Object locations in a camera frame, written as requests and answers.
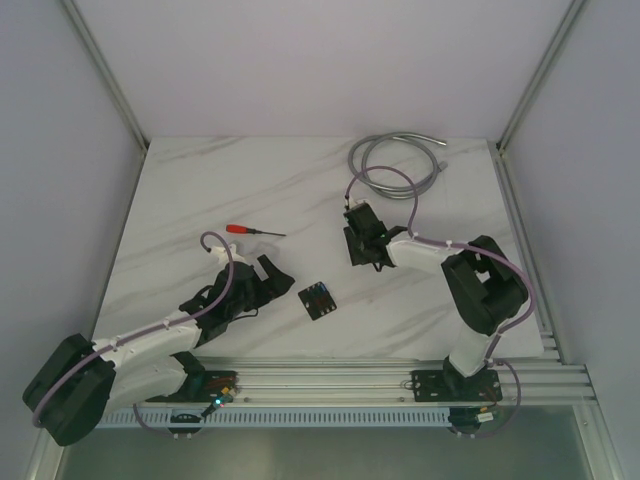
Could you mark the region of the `black fuse box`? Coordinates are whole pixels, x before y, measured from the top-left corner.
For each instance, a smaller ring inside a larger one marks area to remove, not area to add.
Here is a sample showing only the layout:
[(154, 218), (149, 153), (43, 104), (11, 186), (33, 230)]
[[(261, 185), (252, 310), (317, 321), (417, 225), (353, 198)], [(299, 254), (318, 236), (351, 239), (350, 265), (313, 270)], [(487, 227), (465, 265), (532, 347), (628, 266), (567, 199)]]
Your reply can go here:
[(316, 282), (298, 292), (299, 300), (312, 321), (337, 309), (337, 305), (323, 282)]

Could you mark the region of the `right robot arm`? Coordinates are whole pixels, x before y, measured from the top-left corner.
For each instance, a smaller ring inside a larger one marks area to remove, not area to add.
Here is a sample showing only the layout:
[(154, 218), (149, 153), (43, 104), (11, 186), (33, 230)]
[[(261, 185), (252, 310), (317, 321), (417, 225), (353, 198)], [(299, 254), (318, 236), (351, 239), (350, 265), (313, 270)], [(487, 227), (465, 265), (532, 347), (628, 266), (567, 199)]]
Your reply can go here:
[(530, 288), (493, 238), (481, 235), (468, 244), (438, 245), (420, 240), (406, 227), (387, 228), (365, 202), (348, 199), (343, 213), (344, 235), (351, 263), (441, 272), (463, 326), (443, 362), (443, 387), (464, 399), (478, 387), (478, 374), (524, 304)]

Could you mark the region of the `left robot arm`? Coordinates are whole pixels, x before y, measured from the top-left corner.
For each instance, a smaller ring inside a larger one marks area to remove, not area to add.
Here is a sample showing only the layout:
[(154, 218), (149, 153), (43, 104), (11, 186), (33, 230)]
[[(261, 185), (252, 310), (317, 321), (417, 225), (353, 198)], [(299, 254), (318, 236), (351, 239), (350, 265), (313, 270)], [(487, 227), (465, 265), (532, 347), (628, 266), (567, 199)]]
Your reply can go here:
[(203, 403), (223, 384), (194, 350), (284, 296), (295, 283), (261, 255), (254, 266), (226, 263), (215, 282), (163, 320), (110, 339), (65, 338), (25, 389), (37, 427), (56, 444), (86, 437), (111, 412), (145, 401)]

